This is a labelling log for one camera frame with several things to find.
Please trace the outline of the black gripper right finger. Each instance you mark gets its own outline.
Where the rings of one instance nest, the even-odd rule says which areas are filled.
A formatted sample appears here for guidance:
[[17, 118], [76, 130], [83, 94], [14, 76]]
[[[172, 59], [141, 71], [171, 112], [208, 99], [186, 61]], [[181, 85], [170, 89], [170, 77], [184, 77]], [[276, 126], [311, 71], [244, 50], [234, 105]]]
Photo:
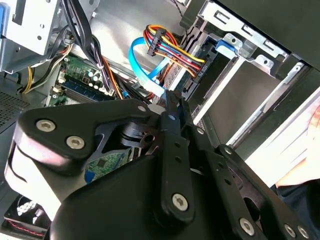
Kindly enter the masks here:
[[171, 93], [171, 105], [189, 140], [190, 166], [199, 170], [208, 208], [224, 240], [311, 240], [313, 233], [225, 144], [212, 147], [206, 132], [192, 123], [188, 103]]

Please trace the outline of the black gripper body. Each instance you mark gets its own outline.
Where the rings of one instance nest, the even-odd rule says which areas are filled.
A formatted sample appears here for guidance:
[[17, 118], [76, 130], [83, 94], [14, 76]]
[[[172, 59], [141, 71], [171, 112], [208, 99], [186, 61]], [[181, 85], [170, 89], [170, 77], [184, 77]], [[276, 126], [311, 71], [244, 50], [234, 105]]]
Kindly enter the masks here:
[[195, 218], [170, 227], [154, 216], [156, 161], [128, 163], [69, 195], [51, 223], [52, 240], [231, 240], [225, 212], [206, 176], [191, 173]]

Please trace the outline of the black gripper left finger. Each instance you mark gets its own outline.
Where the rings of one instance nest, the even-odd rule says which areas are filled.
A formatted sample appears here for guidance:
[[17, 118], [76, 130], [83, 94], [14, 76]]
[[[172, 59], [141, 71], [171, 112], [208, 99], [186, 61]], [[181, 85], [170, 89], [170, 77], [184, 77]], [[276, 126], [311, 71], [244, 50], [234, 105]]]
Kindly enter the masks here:
[[126, 99], [22, 113], [5, 167], [6, 181], [37, 202], [53, 221], [63, 201], [90, 184], [85, 181], [90, 163], [138, 147], [141, 156], [129, 163], [146, 157], [156, 162], [153, 212], [165, 222], [193, 221], [189, 141], [172, 108], [172, 92], [165, 92], [158, 105]]

